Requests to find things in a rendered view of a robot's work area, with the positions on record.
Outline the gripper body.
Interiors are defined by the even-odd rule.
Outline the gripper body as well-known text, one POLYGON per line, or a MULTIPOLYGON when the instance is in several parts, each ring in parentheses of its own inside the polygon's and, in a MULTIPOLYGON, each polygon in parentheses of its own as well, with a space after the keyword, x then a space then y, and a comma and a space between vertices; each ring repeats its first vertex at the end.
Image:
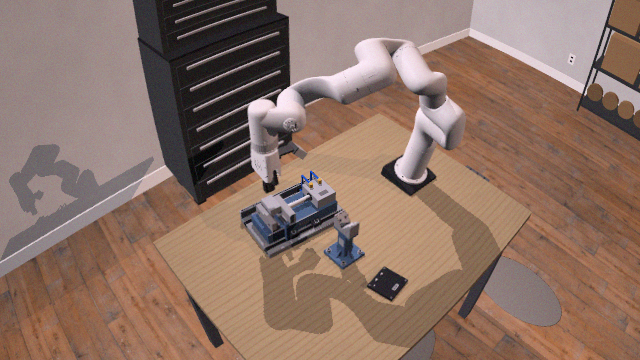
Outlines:
POLYGON ((256 173, 268 184, 273 180, 274 170, 276 170, 277 174, 280 176, 277 177, 281 178, 281 165, 277 148, 267 153, 260 153, 251 149, 252 167, 256 171, 256 173))

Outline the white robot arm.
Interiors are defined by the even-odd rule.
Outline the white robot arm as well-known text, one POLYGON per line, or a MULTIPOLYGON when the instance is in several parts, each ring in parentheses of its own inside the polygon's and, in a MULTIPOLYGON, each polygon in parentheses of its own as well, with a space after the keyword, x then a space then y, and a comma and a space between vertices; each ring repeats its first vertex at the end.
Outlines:
POLYGON ((306 104, 332 98, 348 105, 392 85, 398 71, 405 86, 419 95, 420 108, 405 153, 395 164, 395 172, 405 183, 421 184, 427 177, 426 167, 437 143, 445 150, 453 150, 460 144, 465 112, 446 95, 447 77, 429 69, 413 42, 367 39, 355 47, 355 55, 359 64, 351 68, 333 76, 307 78, 286 88, 278 96, 277 107, 266 99, 252 102, 248 107, 252 149, 271 152, 278 146, 278 132, 303 130, 306 104))

